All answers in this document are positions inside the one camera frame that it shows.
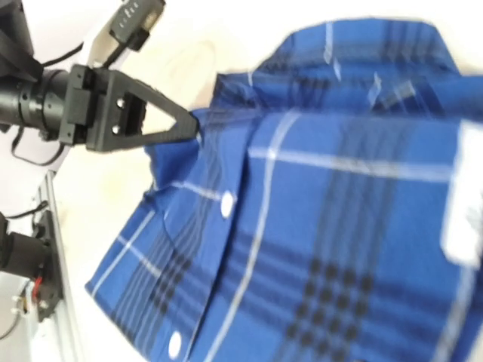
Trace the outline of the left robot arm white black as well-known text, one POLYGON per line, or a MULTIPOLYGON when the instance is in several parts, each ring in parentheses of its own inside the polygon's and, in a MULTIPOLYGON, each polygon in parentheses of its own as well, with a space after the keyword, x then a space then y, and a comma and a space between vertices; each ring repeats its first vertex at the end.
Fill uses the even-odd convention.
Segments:
POLYGON ((88 36, 70 71, 34 58, 21 1, 1 3, 1 123, 40 130, 47 140, 114 152, 195 138, 198 120, 149 85, 111 65, 139 51, 163 1, 123 1, 88 36))

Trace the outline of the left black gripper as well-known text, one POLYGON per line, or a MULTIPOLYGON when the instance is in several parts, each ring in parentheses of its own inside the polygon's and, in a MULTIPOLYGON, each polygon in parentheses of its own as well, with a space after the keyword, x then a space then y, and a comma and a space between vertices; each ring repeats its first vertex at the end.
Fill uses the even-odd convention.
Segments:
POLYGON ((74 65, 69 74, 59 141, 92 152, 115 152, 194 139, 199 122, 146 83, 120 71, 74 65), (143 133, 146 107, 174 120, 168 130, 143 133))

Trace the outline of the blue plaid long sleeve shirt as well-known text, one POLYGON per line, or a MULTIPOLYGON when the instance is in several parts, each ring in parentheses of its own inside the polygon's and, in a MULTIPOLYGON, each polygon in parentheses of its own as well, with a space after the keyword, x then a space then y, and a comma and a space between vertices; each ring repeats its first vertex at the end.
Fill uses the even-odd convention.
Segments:
POLYGON ((147 360, 469 359, 482 78, 434 26, 301 29, 194 116, 86 285, 147 360))

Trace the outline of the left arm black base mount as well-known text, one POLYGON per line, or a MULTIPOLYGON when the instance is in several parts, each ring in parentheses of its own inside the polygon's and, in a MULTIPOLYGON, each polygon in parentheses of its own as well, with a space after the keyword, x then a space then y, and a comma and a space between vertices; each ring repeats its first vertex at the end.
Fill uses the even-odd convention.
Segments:
POLYGON ((1 270, 34 282, 32 300, 38 303, 40 323, 54 313, 64 294, 51 211, 42 214, 34 236, 8 231, 8 221, 1 217, 1 270))

